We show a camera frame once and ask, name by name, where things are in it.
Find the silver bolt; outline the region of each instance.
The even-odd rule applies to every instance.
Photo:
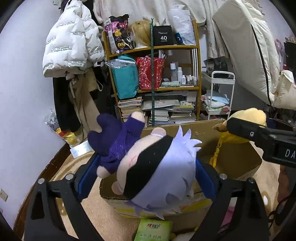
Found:
[[[227,175],[225,173],[221,173],[219,177],[223,180],[227,179]]]
[[[66,179],[71,180],[73,177],[74,177],[74,175],[72,173],[70,173],[66,176]]]
[[[251,177],[251,178],[249,178],[249,182],[250,183],[255,183],[255,179]]]
[[[39,183],[39,184],[42,184],[42,183],[44,183],[44,181],[45,181],[44,178],[40,178],[40,179],[38,180],[38,183]]]

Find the dark purple fabric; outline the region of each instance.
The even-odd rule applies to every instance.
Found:
[[[145,124],[129,116],[127,122],[120,122],[121,129],[118,131],[117,122],[110,117],[112,115],[105,114],[100,117],[101,115],[97,117],[97,121],[102,127],[102,132],[89,132],[88,141],[90,146],[99,154],[108,153],[101,157],[100,166],[105,167],[112,174],[117,171],[121,159],[135,142],[140,139]]]

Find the red gift bag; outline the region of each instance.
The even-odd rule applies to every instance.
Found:
[[[136,58],[139,73],[139,86],[141,90],[151,90],[151,58]],[[165,59],[154,58],[154,89],[157,90],[161,85]]]

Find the black box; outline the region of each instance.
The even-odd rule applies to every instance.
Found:
[[[154,46],[174,45],[172,27],[155,26],[153,27]]]

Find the wall socket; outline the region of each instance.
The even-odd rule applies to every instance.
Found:
[[[2,189],[0,190],[0,198],[2,198],[5,202],[8,198],[8,195]]]

